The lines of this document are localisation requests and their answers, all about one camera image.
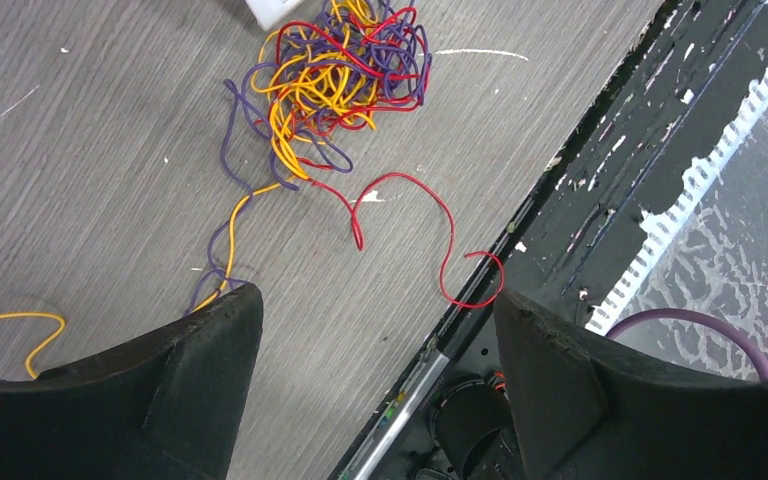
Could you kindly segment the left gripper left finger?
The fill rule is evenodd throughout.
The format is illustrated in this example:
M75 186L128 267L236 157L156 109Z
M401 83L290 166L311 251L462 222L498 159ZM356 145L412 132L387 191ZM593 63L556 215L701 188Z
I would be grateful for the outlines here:
M0 479L225 478L263 318L249 283L33 381L0 381Z

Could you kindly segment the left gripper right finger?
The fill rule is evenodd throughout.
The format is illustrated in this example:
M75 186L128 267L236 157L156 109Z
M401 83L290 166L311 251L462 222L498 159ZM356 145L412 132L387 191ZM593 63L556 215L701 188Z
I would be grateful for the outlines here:
M510 291L493 316L528 479L768 479L768 380L651 357Z

